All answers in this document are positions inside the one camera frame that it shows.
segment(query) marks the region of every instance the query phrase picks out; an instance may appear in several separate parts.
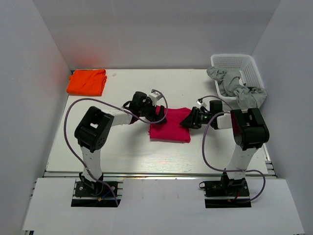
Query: white basket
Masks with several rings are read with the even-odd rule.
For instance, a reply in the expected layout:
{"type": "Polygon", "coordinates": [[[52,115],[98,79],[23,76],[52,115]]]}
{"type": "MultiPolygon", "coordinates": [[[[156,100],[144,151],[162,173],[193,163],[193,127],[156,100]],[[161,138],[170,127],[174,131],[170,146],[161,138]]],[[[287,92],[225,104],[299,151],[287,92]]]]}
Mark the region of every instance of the white basket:
{"type": "MultiPolygon", "coordinates": [[[[212,66],[223,69],[237,69],[241,74],[240,83],[247,87],[264,88],[258,68],[250,55],[240,54],[217,54],[211,56],[212,66]]],[[[215,81],[217,94],[225,100],[236,100],[236,97],[223,96],[220,93],[219,84],[215,81]]]]}

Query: white platform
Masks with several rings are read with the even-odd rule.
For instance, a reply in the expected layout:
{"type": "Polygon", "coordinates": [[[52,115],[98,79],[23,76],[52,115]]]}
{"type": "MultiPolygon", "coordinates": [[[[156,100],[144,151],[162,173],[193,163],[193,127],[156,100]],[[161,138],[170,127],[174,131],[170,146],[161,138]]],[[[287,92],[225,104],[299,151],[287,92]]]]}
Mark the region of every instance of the white platform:
{"type": "MultiPolygon", "coordinates": [[[[122,106],[131,100],[136,91],[149,93],[157,89],[164,93],[169,108],[192,108],[196,100],[204,95],[216,95],[214,81],[206,70],[107,70],[108,80],[102,101],[122,106]]],[[[82,96],[68,97],[69,105],[82,96]]],[[[74,150],[81,154],[74,130],[90,106],[102,110],[110,109],[92,101],[77,103],[69,114],[67,133],[74,150]]],[[[83,167],[72,155],[64,141],[64,116],[54,140],[46,170],[49,172],[80,172],[83,167]]],[[[190,130],[190,143],[150,141],[149,125],[140,121],[132,125],[116,126],[110,130],[107,142],[102,148],[101,168],[105,173],[177,173],[218,174],[209,169],[201,155],[203,129],[190,130]]],[[[232,130],[210,129],[206,138],[206,154],[209,162],[218,168],[225,168],[235,147],[232,130]]],[[[267,173],[266,151],[260,149],[252,158],[248,169],[267,173]]]]}
{"type": "MultiPolygon", "coordinates": [[[[200,180],[125,180],[118,208],[72,208],[75,179],[38,179],[23,229],[35,235],[293,235],[303,228],[285,180],[251,208],[206,209],[200,180]]],[[[247,180],[251,194],[262,180],[247,180]]]]}

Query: orange cloth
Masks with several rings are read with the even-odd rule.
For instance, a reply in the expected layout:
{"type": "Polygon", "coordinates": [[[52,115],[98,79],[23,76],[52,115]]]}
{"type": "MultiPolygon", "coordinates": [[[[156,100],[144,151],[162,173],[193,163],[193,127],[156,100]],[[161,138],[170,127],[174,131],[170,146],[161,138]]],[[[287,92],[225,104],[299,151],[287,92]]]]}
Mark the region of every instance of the orange cloth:
{"type": "Polygon", "coordinates": [[[106,70],[76,70],[69,77],[67,93],[101,96],[107,81],[106,70]]]}

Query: crumpled gray fabric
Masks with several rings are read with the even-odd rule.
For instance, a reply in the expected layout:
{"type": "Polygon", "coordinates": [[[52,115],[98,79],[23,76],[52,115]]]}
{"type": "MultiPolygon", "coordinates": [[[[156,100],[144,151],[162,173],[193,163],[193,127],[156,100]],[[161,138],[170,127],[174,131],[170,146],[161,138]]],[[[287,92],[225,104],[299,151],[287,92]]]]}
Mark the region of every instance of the crumpled gray fabric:
{"type": "Polygon", "coordinates": [[[259,108],[267,96],[263,88],[240,85],[241,75],[238,70],[225,70],[212,66],[207,69],[206,73],[218,82],[221,95],[237,98],[241,109],[259,108]]]}

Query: pink cloth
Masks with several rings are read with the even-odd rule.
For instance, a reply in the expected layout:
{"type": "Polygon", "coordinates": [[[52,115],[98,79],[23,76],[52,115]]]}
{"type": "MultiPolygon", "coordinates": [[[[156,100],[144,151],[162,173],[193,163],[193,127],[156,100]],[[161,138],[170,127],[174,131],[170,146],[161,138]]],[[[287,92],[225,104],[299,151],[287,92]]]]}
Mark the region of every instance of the pink cloth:
{"type": "MultiPolygon", "coordinates": [[[[156,113],[158,114],[160,107],[157,106],[156,113]]],[[[181,127],[179,123],[183,121],[189,114],[190,109],[168,109],[166,116],[167,123],[165,124],[150,124],[150,139],[158,139],[165,141],[190,142],[189,128],[181,127]]]]}

